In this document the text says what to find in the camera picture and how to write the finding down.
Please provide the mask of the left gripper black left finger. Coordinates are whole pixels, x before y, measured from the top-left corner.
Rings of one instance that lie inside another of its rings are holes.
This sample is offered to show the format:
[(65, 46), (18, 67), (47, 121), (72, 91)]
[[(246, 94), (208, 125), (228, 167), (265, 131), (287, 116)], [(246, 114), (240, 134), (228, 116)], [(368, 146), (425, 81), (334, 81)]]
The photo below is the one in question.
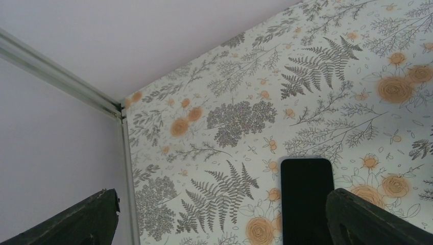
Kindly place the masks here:
[(103, 189), (1, 244), (112, 244), (120, 207), (115, 189)]

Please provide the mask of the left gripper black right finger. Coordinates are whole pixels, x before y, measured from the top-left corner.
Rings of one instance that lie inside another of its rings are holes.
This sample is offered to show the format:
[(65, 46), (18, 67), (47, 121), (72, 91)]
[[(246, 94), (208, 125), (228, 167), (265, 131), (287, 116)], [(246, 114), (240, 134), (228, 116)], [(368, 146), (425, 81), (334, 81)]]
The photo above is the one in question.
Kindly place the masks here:
[(432, 244), (432, 234), (338, 188), (327, 196), (326, 216), (334, 244)]

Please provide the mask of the phone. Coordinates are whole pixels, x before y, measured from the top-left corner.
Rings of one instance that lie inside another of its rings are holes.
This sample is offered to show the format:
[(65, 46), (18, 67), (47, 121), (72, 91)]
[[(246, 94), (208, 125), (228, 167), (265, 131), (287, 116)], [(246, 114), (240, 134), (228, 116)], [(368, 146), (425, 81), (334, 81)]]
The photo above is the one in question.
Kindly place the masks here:
[(332, 244), (326, 200), (334, 190), (332, 165), (324, 158), (281, 163), (283, 244)]

